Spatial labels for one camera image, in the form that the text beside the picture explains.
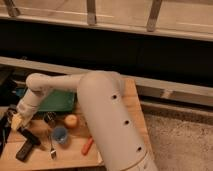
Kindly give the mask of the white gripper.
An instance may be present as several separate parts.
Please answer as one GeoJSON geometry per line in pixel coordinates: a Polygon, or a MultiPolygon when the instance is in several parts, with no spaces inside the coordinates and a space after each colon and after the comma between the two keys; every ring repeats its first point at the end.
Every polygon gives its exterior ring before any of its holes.
{"type": "Polygon", "coordinates": [[[32,91],[28,89],[17,105],[18,113],[12,117],[11,128],[16,131],[22,124],[27,125],[49,94],[50,91],[32,91]]]}

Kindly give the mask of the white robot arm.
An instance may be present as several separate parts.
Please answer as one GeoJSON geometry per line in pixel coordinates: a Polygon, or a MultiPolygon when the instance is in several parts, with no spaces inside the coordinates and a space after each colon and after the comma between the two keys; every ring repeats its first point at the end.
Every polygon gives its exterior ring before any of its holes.
{"type": "Polygon", "coordinates": [[[77,93],[92,137],[108,171],[158,171],[122,96],[125,80],[117,72],[48,76],[33,73],[27,91],[17,105],[12,129],[27,125],[42,101],[53,90],[77,93]]]}

